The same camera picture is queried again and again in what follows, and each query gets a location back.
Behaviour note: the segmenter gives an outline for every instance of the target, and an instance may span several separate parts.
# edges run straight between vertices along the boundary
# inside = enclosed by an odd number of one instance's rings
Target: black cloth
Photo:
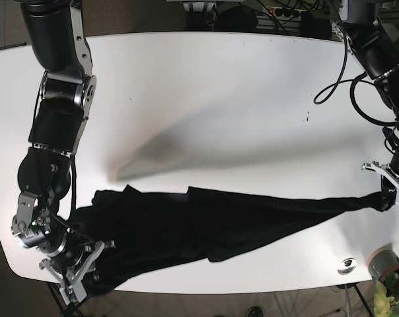
[[[96,261],[99,281],[83,280],[89,295],[107,293],[136,275],[208,258],[220,262],[315,226],[346,211],[384,211],[381,193],[361,198],[283,199],[189,188],[186,194],[96,192],[92,206],[69,221],[95,240],[114,240]]]

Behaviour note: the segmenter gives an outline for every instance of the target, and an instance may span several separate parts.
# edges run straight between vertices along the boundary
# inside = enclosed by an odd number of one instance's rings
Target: black garment
[[[381,193],[362,198],[282,199],[190,188],[186,194],[96,192],[92,206],[69,221],[95,240],[114,240],[96,261],[100,281],[83,280],[89,295],[107,293],[136,275],[208,258],[220,262],[261,248],[345,211],[388,209]]]

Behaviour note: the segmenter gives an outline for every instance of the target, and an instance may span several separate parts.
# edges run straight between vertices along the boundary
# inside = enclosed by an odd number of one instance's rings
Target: screw
[[[88,88],[88,92],[87,92],[87,101],[91,101],[91,98],[94,96],[94,91],[95,91],[95,86],[91,85]]]
[[[25,231],[26,224],[23,221],[21,221],[20,223],[17,224],[17,227],[19,228],[20,231]]]
[[[44,221],[44,218],[42,218],[42,217],[38,217],[36,219],[36,223],[38,224],[38,226],[44,226],[46,224],[46,222]]]

